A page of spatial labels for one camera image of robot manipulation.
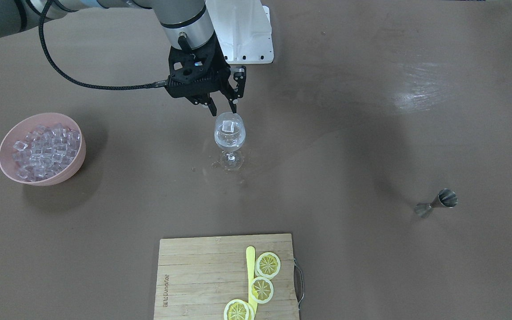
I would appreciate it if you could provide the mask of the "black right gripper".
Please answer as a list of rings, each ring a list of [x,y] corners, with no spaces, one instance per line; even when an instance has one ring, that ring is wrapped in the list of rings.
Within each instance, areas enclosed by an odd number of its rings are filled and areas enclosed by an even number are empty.
[[[207,42],[190,53],[170,48],[169,76],[165,89],[173,98],[185,97],[193,104],[204,104],[211,115],[217,115],[217,108],[210,93],[221,92],[229,103],[233,114],[237,104],[244,97],[247,81],[247,67],[229,67],[217,42]],[[236,86],[230,85],[232,79]]]

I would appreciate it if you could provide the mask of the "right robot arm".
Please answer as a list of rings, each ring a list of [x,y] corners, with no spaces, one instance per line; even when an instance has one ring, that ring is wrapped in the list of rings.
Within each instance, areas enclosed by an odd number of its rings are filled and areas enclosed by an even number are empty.
[[[169,44],[169,73],[165,80],[128,86],[84,83],[67,75],[51,58],[45,40],[48,22],[78,12],[98,13],[113,10],[142,11],[154,14]],[[215,26],[204,0],[0,0],[0,38],[37,29],[44,56],[63,78],[86,88],[130,91],[164,88],[175,98],[187,99],[217,115],[212,93],[221,93],[236,113],[244,95],[246,67],[234,68],[226,61]]]

